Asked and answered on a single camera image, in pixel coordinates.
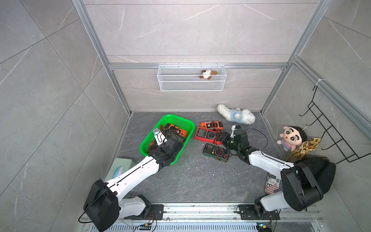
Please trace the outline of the dark green multimeter yellow button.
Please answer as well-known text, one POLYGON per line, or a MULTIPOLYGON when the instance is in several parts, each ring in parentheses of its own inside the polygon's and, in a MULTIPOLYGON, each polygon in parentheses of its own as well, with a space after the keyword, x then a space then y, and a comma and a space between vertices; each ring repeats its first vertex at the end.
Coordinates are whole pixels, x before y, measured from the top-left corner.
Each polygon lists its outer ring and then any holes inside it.
POLYGON ((206 144, 203 149, 203 155, 223 162, 228 162, 229 158, 232 156, 227 149, 214 144, 206 144))

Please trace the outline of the orange multimeter back side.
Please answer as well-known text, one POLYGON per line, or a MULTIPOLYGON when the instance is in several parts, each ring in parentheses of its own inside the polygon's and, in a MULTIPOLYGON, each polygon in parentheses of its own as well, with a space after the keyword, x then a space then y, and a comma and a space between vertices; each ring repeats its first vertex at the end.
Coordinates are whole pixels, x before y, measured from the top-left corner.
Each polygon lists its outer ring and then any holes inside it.
POLYGON ((199 126, 201 128, 212 130, 212 131, 221 131, 224 129, 223 123, 221 121, 200 122, 199 126))

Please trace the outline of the orange multimeter with black leads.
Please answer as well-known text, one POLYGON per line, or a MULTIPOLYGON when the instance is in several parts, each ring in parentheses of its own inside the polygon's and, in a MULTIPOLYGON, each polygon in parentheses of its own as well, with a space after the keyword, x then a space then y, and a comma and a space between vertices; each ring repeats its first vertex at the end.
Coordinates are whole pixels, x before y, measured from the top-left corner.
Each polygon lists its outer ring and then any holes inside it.
POLYGON ((166 124, 163 129, 164 130, 169 129, 169 130, 177 133, 178 135, 182 136, 183 138, 186 138, 187 135, 188 135, 188 133, 187 133, 186 130, 180 128, 179 126, 176 126, 174 124, 171 124, 171 123, 166 124))

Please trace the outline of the red multimeter with leads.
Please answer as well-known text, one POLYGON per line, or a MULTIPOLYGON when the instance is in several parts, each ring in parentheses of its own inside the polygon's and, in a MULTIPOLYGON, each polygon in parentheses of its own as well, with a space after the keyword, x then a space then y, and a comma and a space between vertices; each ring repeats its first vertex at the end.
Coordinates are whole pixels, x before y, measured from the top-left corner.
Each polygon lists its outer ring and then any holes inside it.
POLYGON ((221 137, 220 132, 205 129, 202 127, 198 127, 196 134, 195 134, 196 140, 206 142, 206 143, 211 143, 211 144, 218 145, 218 146, 222 145, 220 137, 221 137))

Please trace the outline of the green plastic basket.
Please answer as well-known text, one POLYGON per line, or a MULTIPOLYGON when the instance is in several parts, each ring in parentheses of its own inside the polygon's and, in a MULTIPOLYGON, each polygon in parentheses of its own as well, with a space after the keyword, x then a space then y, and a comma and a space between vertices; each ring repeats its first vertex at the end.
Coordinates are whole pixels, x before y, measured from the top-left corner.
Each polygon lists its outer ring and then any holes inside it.
POLYGON ((148 135, 146 136, 146 138, 142 141, 142 143, 140 145, 139 151, 143 156, 147 156, 148 155, 148 148, 150 147, 150 143, 153 142, 156 138, 156 136, 153 134, 152 131, 155 128, 160 129, 161 125, 163 127, 165 127, 168 123, 171 123, 175 126, 178 126, 178 127, 180 127, 181 129, 183 129, 187 132, 187 137, 185 138, 183 148, 179 151, 175 160, 170 164, 170 165, 174 165, 178 161, 178 159, 180 158, 183 150, 185 149, 185 147, 188 144, 191 136, 193 135, 193 132, 195 131, 195 124, 191 120, 182 118, 182 117, 174 115, 174 114, 167 114, 167 115, 163 116, 156 123, 156 125, 151 130, 149 130, 148 135))

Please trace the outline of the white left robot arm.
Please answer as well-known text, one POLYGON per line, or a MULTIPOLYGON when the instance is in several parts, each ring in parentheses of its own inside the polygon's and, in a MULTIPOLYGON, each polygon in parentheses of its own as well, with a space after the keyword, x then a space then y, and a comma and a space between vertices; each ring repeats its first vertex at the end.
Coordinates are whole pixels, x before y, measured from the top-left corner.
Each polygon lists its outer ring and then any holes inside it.
POLYGON ((184 142, 181 136, 168 136, 166 141, 125 173, 106 182, 101 179, 94 182, 83 205, 83 214, 89 217, 99 232, 109 229, 119 218, 145 219, 151 203, 144 196, 125 196, 142 181, 174 162, 184 148, 184 142))

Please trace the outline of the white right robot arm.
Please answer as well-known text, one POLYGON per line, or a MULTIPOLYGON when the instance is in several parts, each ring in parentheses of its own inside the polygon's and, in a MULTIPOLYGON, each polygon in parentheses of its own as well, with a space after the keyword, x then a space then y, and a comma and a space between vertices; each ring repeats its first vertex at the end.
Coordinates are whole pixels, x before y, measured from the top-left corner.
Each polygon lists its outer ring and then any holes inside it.
POLYGON ((250 146, 244 129, 234 130, 233 137, 228 132, 222 132, 219 140, 228 150, 235 151, 243 162, 258 167, 281 181, 281 191, 255 200, 257 214, 287 208, 302 211, 323 199, 324 193, 307 164, 285 162, 250 146))

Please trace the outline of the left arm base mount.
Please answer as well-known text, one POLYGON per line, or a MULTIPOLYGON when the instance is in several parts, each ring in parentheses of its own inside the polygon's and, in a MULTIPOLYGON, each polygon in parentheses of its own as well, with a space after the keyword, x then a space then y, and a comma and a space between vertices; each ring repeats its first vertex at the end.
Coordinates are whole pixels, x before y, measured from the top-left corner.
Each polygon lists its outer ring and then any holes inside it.
POLYGON ((120 213, 123 219, 163 219, 164 205, 153 204, 141 194, 134 198, 123 199, 120 203, 123 206, 123 211, 120 213))

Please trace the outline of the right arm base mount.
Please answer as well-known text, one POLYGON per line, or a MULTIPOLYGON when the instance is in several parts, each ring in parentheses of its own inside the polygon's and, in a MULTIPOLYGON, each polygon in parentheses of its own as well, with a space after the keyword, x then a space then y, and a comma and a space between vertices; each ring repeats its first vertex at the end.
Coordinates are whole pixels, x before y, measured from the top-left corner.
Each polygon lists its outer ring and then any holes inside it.
POLYGON ((262 197, 257 198, 254 204, 238 205, 235 213, 239 214, 242 220, 276 220, 280 219, 277 210, 267 211, 260 202, 262 197))

